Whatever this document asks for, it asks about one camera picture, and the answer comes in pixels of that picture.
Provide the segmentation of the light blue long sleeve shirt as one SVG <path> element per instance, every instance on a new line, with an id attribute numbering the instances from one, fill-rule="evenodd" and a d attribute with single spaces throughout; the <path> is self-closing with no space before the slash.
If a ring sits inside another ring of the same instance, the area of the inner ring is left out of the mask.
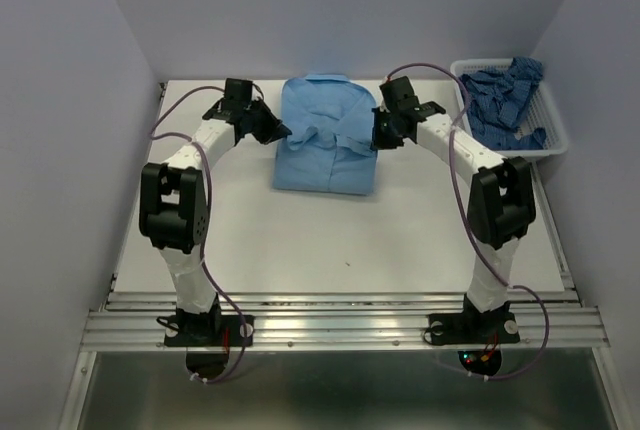
<path id="1" fill-rule="evenodd" d="M 372 148 L 376 102 L 343 75 L 287 80 L 281 119 L 291 134 L 278 144 L 272 178 L 277 190 L 368 196 L 374 191 Z"/>

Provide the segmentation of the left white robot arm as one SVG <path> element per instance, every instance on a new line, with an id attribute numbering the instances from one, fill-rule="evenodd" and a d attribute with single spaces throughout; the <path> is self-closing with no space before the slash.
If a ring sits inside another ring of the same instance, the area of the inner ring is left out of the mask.
<path id="1" fill-rule="evenodd" d="M 161 163 L 144 165 L 140 178 L 139 230 L 157 249 L 169 270 L 177 297 L 173 315 L 158 318 L 168 347 L 248 347 L 252 320 L 235 308 L 206 265 L 205 248 L 213 204 L 212 169 L 251 135 L 269 145 L 290 135 L 251 80 L 229 78 L 221 97 L 202 116 L 197 130 L 151 132 L 151 139 L 182 140 Z"/>

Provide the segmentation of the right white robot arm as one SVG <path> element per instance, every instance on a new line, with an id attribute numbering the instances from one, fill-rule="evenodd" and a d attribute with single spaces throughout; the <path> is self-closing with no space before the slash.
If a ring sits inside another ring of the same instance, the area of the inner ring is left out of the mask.
<path id="1" fill-rule="evenodd" d="M 439 105 L 419 101 L 408 77 L 381 84 L 373 111 L 372 146 L 391 150 L 412 141 L 449 167 L 463 226 L 475 253 L 470 285 L 459 312 L 428 316 L 425 341 L 434 346 L 519 340 L 508 288 L 513 260 L 536 218 L 531 166 L 506 158 L 459 129 Z"/>

